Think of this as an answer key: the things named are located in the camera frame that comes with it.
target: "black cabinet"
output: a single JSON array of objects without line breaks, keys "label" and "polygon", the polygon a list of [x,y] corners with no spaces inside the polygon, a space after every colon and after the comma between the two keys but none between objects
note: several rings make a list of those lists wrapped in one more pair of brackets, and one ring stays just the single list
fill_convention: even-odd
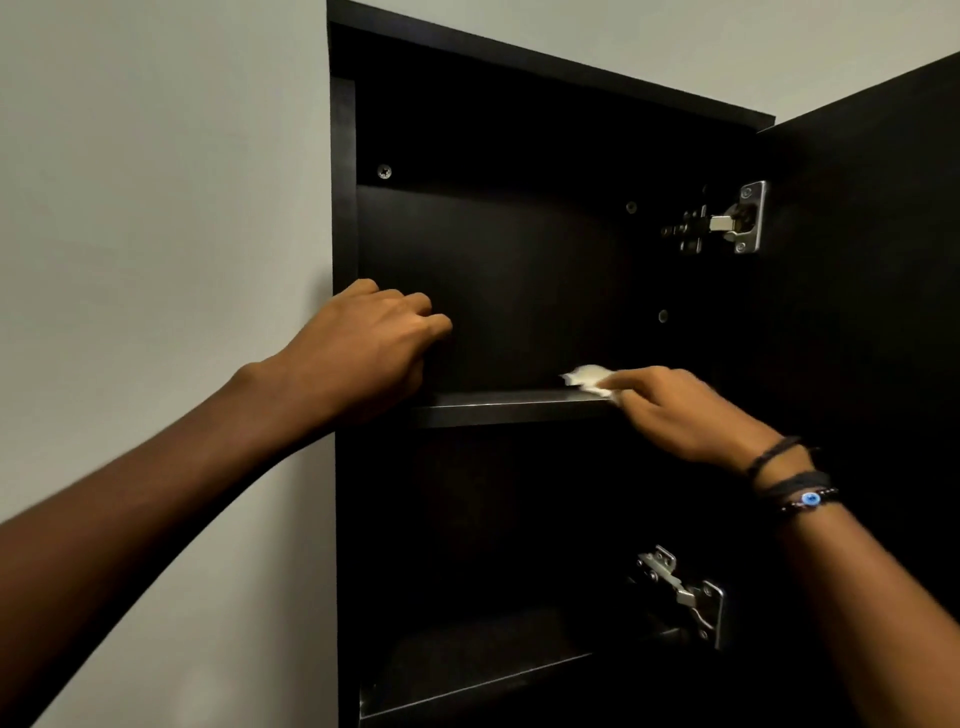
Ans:
[{"label": "black cabinet", "polygon": [[[422,290],[455,327],[414,401],[337,435],[341,724],[852,720],[742,489],[560,374],[684,367],[803,434],[952,608],[960,58],[773,127],[342,0],[328,18],[335,288]],[[689,232],[761,180],[756,253]],[[629,578],[657,544],[727,591],[728,648]]]}]

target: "white cloth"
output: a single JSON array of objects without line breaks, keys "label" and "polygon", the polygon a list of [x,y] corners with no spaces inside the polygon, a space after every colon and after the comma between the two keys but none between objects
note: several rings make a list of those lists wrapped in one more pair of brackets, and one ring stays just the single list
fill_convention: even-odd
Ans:
[{"label": "white cloth", "polygon": [[561,375],[566,382],[568,387],[580,387],[584,392],[591,392],[594,395],[599,395],[608,400],[614,399],[613,391],[609,389],[600,389],[596,386],[596,383],[601,379],[606,379],[608,376],[613,374],[606,367],[601,367],[596,364],[585,364],[582,367],[577,367],[569,374]]}]

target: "bracelet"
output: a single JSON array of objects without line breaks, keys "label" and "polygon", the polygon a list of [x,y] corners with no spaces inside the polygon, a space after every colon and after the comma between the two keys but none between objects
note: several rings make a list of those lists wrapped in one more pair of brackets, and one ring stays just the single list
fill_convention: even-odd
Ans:
[{"label": "bracelet", "polygon": [[784,437],[776,445],[761,454],[756,460],[754,460],[754,462],[750,464],[750,467],[747,468],[747,471],[744,473],[747,476],[747,480],[753,483],[764,465],[777,457],[777,455],[781,454],[782,452],[787,452],[789,449],[799,444],[800,438],[796,435]]},{"label": "bracelet", "polygon": [[813,511],[825,503],[839,499],[840,491],[836,488],[817,488],[804,491],[797,500],[790,500],[777,508],[777,515],[782,521],[804,511]]},{"label": "bracelet", "polygon": [[781,480],[777,485],[771,486],[757,495],[761,500],[769,501],[773,498],[780,499],[792,496],[797,491],[815,490],[817,488],[829,488],[830,476],[820,471],[807,471],[806,473],[797,473]]}]

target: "metal hinge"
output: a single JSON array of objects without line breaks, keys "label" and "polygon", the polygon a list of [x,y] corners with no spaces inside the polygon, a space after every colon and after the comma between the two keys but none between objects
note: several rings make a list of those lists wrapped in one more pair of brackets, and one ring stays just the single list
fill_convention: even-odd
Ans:
[{"label": "metal hinge", "polygon": [[706,580],[695,586],[686,586],[673,575],[677,567],[677,557],[663,546],[657,546],[653,553],[638,554],[636,565],[651,581],[663,582],[673,589],[677,603],[686,607],[701,640],[708,642],[714,649],[723,647],[723,620],[727,596],[720,587]]},{"label": "metal hinge", "polygon": [[756,253],[760,249],[763,234],[763,211],[767,201],[765,181],[751,182],[740,187],[739,199],[722,215],[709,215],[707,206],[684,213],[678,225],[665,225],[660,235],[680,243],[680,252],[696,255],[704,248],[704,242],[721,236],[733,243],[737,255]]}]

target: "gray wall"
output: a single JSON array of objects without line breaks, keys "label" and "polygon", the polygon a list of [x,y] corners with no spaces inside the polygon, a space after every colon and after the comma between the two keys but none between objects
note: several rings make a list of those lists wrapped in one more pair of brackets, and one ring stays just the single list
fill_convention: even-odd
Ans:
[{"label": "gray wall", "polygon": [[[375,4],[781,119],[960,50],[954,0]],[[323,0],[5,0],[0,518],[328,295],[327,95]],[[334,650],[328,438],[188,548],[40,724],[332,725]]]}]

